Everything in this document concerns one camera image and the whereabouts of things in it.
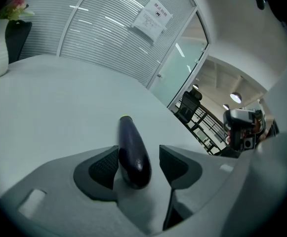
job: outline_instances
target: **eggplant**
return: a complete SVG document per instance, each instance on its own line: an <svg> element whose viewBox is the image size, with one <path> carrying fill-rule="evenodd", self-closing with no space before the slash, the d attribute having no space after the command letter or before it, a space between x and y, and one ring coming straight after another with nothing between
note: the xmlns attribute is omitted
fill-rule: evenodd
<svg viewBox="0 0 287 237"><path fill-rule="evenodd" d="M118 158L123 179L131 188L139 190L149 184L152 175L149 155L132 118L127 115L120 118Z"/></svg>

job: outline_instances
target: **white table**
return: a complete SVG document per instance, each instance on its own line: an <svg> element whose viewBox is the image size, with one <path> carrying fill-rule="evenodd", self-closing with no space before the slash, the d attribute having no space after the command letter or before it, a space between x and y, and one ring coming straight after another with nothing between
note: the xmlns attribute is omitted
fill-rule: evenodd
<svg viewBox="0 0 287 237"><path fill-rule="evenodd" d="M146 232L161 230L170 186L159 166L159 145L206 152L138 81L78 60L35 56L9 65L0 78L0 196L45 162L117 145L124 114L133 118L146 145L152 179L134 191L118 174L120 206L127 204L125 214L134 221L146 220Z"/></svg>

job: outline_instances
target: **white paper notice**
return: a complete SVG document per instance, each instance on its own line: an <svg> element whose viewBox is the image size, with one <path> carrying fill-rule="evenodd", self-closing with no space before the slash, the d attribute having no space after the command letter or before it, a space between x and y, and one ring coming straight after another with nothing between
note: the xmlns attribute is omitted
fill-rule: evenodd
<svg viewBox="0 0 287 237"><path fill-rule="evenodd" d="M133 22L132 27L138 28L156 41L172 16L158 0L150 0Z"/></svg>

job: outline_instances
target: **black chair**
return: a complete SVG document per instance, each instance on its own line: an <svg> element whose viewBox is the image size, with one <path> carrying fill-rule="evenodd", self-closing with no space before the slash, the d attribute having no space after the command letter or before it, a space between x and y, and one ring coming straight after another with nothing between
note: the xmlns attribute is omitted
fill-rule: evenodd
<svg viewBox="0 0 287 237"><path fill-rule="evenodd" d="M183 94L181 106L178 111L174 114L184 125L192 120L192 117L198 107L201 105L199 98L195 97L194 94L185 91Z"/></svg>
<svg viewBox="0 0 287 237"><path fill-rule="evenodd" d="M32 25L33 23L24 22L22 20L9 21L5 32L9 63L19 60L21 50L23 49Z"/></svg>

